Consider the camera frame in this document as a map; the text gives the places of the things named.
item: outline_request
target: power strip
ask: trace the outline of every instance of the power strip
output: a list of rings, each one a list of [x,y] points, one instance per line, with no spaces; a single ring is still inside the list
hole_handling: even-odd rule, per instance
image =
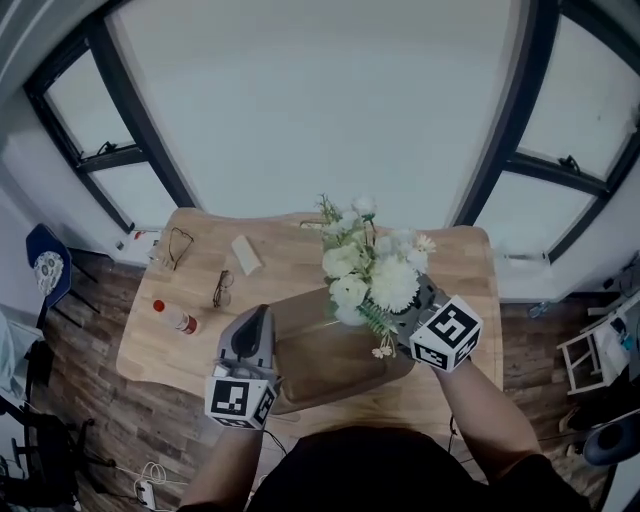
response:
[[[156,509],[156,499],[153,497],[153,486],[149,480],[140,480],[136,488],[138,498],[144,502],[144,506],[150,510]]]

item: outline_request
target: wooden floor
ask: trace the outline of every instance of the wooden floor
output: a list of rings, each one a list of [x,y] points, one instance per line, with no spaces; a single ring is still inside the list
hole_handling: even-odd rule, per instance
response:
[[[143,271],[106,258],[83,255],[78,260],[100,284],[76,273],[74,287],[101,315],[71,297],[65,298],[60,308],[82,319],[84,329],[49,313],[44,333],[55,353],[53,370],[48,388],[34,386],[32,403],[65,421],[80,423],[95,418],[96,425],[88,436],[89,449],[115,459],[119,467],[132,472],[94,471],[112,493],[132,495],[135,473],[148,461],[162,464],[169,480],[188,482],[219,434],[219,428],[203,415],[202,400],[163,385],[127,381],[115,370],[118,346]],[[572,407],[566,395],[566,372],[555,347],[588,323],[586,305],[564,302],[537,320],[527,317],[528,308],[502,307],[505,392],[531,420],[545,454],[560,475],[595,504],[606,471],[588,467],[581,458],[567,458],[567,438],[545,440],[558,434],[558,421]],[[296,440],[281,441],[291,448]],[[454,455],[481,480],[460,445],[456,440]],[[281,457],[274,442],[265,436],[257,478],[268,473]],[[96,495],[81,477],[79,483],[85,511],[140,510],[127,499]],[[156,507],[177,508],[183,490],[183,485],[175,483],[156,487]]]

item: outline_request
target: white flower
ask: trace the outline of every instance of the white flower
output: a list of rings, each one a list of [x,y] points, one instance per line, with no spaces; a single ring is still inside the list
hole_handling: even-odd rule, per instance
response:
[[[393,252],[393,239],[390,236],[376,238],[374,250],[379,258],[390,255]]]
[[[322,228],[327,235],[340,235],[342,233],[351,231],[353,224],[360,217],[353,210],[347,210],[342,214],[342,218],[339,221],[332,222]]]
[[[429,265],[429,255],[418,249],[411,249],[407,254],[407,263],[409,263],[411,268],[416,272],[426,274]]]
[[[353,210],[347,210],[342,214],[342,219],[340,219],[338,225],[343,231],[351,231],[356,220],[358,220],[358,214]]]
[[[345,325],[358,327],[364,325],[367,320],[358,312],[357,309],[351,309],[344,306],[338,307],[335,312],[336,318]]]
[[[360,251],[356,244],[329,249],[322,257],[322,268],[329,277],[343,277],[360,264]]]
[[[368,289],[369,287],[362,279],[354,275],[346,275],[331,283],[329,293],[338,307],[355,309],[362,304]]]
[[[416,240],[415,229],[398,229],[391,233],[396,250],[406,257]]]
[[[418,273],[396,257],[379,260],[371,274],[371,298],[382,309],[398,313],[413,300],[420,288]]]
[[[376,213],[376,202],[369,196],[360,196],[353,201],[352,206],[361,217],[373,216]]]
[[[416,239],[416,249],[427,254],[436,252],[436,243],[426,235],[418,235]]]

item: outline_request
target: sauce bottle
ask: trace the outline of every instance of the sauce bottle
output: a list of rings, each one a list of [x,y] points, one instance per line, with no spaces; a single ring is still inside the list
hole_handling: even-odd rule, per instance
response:
[[[193,334],[198,327],[198,321],[175,304],[156,300],[153,309],[160,314],[164,323],[184,334]]]

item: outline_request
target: blue chair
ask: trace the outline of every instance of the blue chair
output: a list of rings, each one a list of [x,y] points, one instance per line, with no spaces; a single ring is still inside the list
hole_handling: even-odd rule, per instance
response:
[[[71,257],[69,249],[67,249],[67,247],[60,240],[58,240],[56,235],[53,234],[53,231],[51,231],[44,224],[38,224],[35,228],[33,228],[33,231],[31,231],[31,233],[27,235],[26,244],[27,258],[29,260],[29,266],[31,268],[35,266],[38,256],[47,251],[58,253],[62,257],[62,261],[64,262],[64,269],[62,270],[62,275],[60,276],[58,284],[53,289],[53,291],[44,299],[45,308],[47,310],[52,309],[72,324],[82,328],[82,325],[80,325],[79,322],[70,318],[66,313],[60,311],[56,306],[56,304],[60,302],[60,300],[62,300],[62,298],[68,293],[75,299],[91,308],[96,313],[100,314],[100,311],[98,311],[92,304],[90,304],[89,301],[87,301],[78,292],[71,288],[71,266],[73,265],[74,267],[76,267],[94,283],[97,283],[98,281],[73,262],[73,258]]]

